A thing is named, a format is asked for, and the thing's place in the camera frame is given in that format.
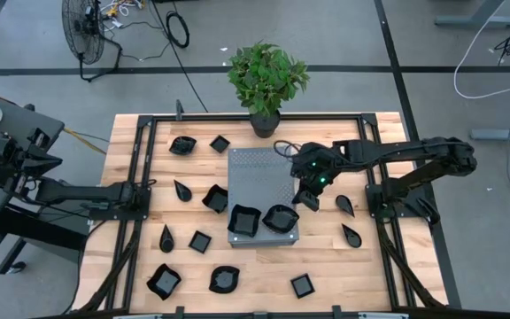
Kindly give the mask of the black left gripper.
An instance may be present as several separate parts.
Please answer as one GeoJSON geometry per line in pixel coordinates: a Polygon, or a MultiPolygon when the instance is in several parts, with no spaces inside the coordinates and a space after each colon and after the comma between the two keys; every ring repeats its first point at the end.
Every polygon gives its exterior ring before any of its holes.
{"type": "Polygon", "coordinates": [[[0,176],[44,175],[46,172],[62,164],[61,158],[49,155],[50,137],[40,128],[30,130],[27,140],[32,144],[22,147],[12,137],[0,137],[0,176]]]}

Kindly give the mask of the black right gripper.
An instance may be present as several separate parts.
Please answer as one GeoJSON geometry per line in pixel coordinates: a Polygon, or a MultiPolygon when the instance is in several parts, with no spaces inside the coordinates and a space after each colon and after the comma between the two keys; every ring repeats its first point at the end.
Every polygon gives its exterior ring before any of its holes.
{"type": "Polygon", "coordinates": [[[303,203],[314,212],[320,209],[320,201],[309,191],[323,191],[339,175],[336,167],[338,155],[330,148],[314,142],[301,146],[291,158],[290,175],[300,181],[300,187],[292,199],[292,204],[303,203]]]}

